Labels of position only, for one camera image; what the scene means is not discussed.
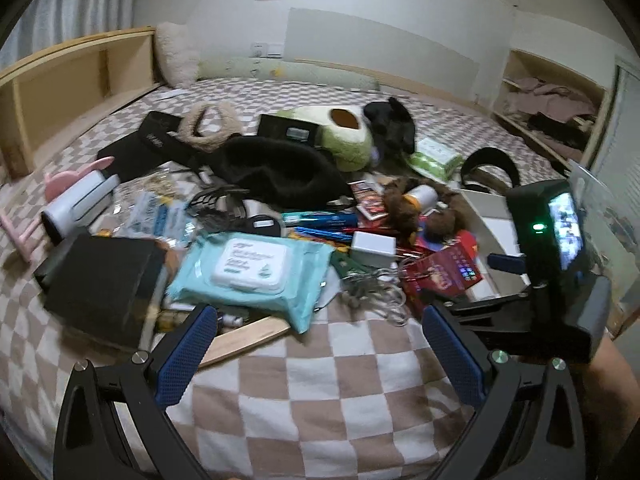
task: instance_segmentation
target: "wooden stick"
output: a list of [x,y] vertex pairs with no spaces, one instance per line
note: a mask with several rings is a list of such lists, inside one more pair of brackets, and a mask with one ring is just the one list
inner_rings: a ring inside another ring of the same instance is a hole
[[289,323],[284,319],[270,316],[216,336],[204,354],[198,370],[276,339],[289,328]]

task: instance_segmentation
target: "bed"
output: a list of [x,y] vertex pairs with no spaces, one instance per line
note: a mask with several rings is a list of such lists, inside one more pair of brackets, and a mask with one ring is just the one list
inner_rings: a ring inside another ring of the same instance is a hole
[[[44,205],[44,172],[77,169],[117,138],[135,131],[150,110],[183,115],[192,104],[228,100],[245,133],[261,113],[300,105],[365,105],[387,94],[305,83],[219,78],[187,94],[156,100],[159,88],[98,122],[28,177],[9,217],[22,229]],[[418,139],[428,136],[464,156],[482,146],[509,153],[523,184],[556,178],[550,163],[487,118],[402,97]],[[204,129],[215,130],[209,111]],[[0,407],[14,443],[50,478],[60,403],[73,364],[111,364],[123,355],[69,335],[42,308],[33,269],[0,235]],[[416,320],[392,326],[353,315],[333,300],[304,336],[287,335],[196,374],[182,401],[167,410],[196,458],[215,478],[386,479],[427,476],[465,427],[462,406]],[[153,467],[122,413],[143,468]]]

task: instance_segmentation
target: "curtain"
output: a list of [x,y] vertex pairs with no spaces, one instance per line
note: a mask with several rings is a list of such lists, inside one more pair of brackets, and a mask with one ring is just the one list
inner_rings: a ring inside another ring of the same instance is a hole
[[0,70],[63,41],[131,28],[134,0],[33,0],[0,49]]
[[618,61],[611,118],[592,173],[613,193],[640,236],[640,71]]

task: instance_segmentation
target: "wall socket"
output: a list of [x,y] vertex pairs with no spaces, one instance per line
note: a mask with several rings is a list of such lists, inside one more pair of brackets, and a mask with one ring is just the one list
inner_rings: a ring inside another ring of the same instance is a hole
[[252,57],[267,57],[267,49],[269,45],[266,43],[252,43],[251,44],[251,56]]
[[281,58],[284,52],[284,43],[252,43],[252,57],[275,57]]

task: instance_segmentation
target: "blue gripper pad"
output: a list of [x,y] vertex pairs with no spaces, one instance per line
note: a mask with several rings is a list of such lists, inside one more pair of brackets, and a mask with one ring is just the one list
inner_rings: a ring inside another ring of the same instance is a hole
[[427,306],[422,312],[422,331],[460,401],[478,410],[486,397],[482,370],[432,305]]
[[218,313],[215,308],[208,306],[164,362],[156,383],[156,403],[162,410],[180,402],[202,357],[209,349],[217,328]]

